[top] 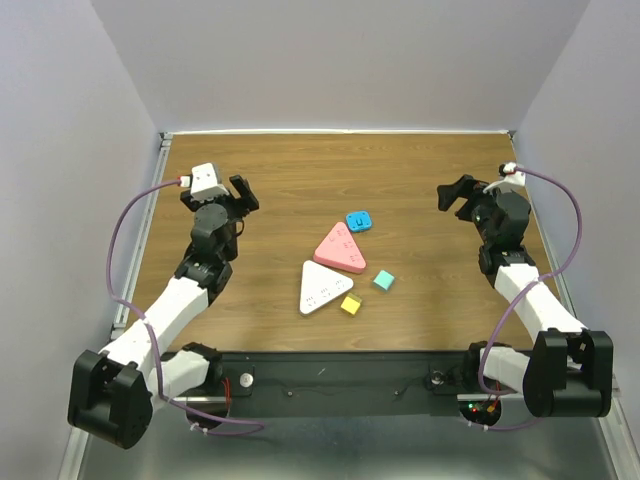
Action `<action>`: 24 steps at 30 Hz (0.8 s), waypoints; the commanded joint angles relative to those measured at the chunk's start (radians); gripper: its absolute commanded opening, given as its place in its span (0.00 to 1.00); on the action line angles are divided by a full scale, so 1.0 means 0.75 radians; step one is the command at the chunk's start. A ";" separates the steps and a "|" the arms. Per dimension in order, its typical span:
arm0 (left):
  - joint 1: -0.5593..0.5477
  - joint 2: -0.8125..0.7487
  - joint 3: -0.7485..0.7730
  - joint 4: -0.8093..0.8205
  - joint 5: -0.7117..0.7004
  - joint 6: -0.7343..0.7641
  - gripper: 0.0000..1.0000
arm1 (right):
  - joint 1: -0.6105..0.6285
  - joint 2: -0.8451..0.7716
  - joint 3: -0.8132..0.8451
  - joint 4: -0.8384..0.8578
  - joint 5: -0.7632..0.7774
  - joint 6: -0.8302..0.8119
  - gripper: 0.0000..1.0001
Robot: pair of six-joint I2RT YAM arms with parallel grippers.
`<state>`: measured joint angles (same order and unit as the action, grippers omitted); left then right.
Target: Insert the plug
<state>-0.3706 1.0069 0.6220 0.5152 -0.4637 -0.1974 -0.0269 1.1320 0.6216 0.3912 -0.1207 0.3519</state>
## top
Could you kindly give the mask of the blue square plug adapter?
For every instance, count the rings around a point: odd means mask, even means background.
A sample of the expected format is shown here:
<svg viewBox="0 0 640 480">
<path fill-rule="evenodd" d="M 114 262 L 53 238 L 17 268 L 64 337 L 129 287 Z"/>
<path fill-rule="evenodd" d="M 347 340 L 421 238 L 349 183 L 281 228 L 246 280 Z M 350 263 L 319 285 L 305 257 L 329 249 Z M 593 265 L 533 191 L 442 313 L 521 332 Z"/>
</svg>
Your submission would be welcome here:
<svg viewBox="0 0 640 480">
<path fill-rule="evenodd" d="M 368 231 L 373 226 L 373 221 L 368 211 L 360 210 L 350 212 L 345 217 L 345 223 L 352 233 Z"/>
</svg>

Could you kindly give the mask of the teal cube charger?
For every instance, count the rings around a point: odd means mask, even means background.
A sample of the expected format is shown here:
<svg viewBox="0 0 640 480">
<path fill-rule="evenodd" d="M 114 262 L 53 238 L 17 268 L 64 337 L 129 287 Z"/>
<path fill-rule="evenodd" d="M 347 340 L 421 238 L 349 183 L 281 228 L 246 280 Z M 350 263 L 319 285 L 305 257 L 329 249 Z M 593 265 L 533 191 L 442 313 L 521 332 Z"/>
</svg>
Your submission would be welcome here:
<svg viewBox="0 0 640 480">
<path fill-rule="evenodd" d="M 394 284 L 394 281 L 395 281 L 395 276 L 393 274 L 391 274 L 386 270 L 380 270 L 375 276 L 375 278 L 373 279 L 373 284 L 377 288 L 385 292 L 388 292 L 389 289 Z"/>
</svg>

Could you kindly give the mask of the pink triangular power strip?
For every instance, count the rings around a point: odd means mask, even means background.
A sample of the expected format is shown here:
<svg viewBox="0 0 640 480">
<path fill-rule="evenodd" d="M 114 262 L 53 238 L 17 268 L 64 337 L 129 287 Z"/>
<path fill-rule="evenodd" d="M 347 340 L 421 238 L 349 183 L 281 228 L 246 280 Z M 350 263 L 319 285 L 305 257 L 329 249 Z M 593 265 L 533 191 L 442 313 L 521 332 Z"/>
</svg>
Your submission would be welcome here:
<svg viewBox="0 0 640 480">
<path fill-rule="evenodd" d="M 363 273 L 367 263 L 346 224 L 337 222 L 313 253 L 313 260 L 323 266 L 350 273 Z"/>
</svg>

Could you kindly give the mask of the white triangular power strip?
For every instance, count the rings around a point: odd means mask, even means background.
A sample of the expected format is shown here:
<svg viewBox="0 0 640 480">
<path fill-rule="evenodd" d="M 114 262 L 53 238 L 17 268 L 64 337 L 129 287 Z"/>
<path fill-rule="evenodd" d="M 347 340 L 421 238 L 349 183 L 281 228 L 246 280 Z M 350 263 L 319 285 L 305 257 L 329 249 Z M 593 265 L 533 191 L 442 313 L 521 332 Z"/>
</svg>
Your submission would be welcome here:
<svg viewBox="0 0 640 480">
<path fill-rule="evenodd" d="M 302 265 L 299 312 L 309 315 L 349 292 L 354 281 L 314 261 Z"/>
</svg>

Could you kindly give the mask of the yellow cube usb charger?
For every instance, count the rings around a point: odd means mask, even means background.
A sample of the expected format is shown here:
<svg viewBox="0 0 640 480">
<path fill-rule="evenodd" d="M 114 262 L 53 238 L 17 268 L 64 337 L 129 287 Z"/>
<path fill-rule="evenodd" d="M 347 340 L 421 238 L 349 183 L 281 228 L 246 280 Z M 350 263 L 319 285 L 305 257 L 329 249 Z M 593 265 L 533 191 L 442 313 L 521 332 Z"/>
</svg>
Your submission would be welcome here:
<svg viewBox="0 0 640 480">
<path fill-rule="evenodd" d="M 340 308 L 345 313 L 355 316 L 361 308 L 361 305 L 362 299 L 355 294 L 349 293 L 344 297 Z"/>
</svg>

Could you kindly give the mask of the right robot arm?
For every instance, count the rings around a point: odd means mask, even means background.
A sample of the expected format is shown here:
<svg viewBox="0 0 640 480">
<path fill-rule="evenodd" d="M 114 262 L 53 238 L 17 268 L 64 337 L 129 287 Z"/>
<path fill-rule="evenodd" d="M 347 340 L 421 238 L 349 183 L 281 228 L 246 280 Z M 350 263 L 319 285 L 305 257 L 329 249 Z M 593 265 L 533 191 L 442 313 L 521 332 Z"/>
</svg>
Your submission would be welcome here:
<svg viewBox="0 0 640 480">
<path fill-rule="evenodd" d="M 460 378 L 466 387 L 495 398 L 522 394 L 536 418 L 604 417 L 613 392 L 613 341 L 603 331 L 588 329 L 560 303 L 526 250 L 531 205 L 516 191 L 525 178 L 519 167 L 509 166 L 493 183 L 464 175 L 437 188 L 441 211 L 463 200 L 455 215 L 479 233 L 479 269 L 533 341 L 528 354 L 500 346 L 494 337 L 471 344 Z"/>
</svg>

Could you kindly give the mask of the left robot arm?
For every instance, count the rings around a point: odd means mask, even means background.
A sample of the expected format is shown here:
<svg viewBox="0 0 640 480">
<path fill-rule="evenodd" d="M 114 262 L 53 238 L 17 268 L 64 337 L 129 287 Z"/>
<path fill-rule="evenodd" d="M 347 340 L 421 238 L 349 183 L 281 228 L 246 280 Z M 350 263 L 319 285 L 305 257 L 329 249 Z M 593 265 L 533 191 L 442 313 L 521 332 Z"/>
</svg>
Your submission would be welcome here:
<svg viewBox="0 0 640 480">
<path fill-rule="evenodd" d="M 146 311 L 120 297 L 114 299 L 138 319 L 101 350 L 86 350 L 76 359 L 67 411 L 71 426 L 129 449 L 165 405 L 189 413 L 192 428 L 204 434 L 216 431 L 210 422 L 231 421 L 176 399 L 193 388 L 210 394 L 221 385 L 230 386 L 217 350 L 191 343 L 170 359 L 161 358 L 178 334 L 223 292 L 238 256 L 244 219 L 259 208 L 245 178 L 234 175 L 229 181 L 234 193 L 210 164 L 175 180 L 182 190 L 181 202 L 194 214 L 190 243 L 166 288 Z"/>
</svg>

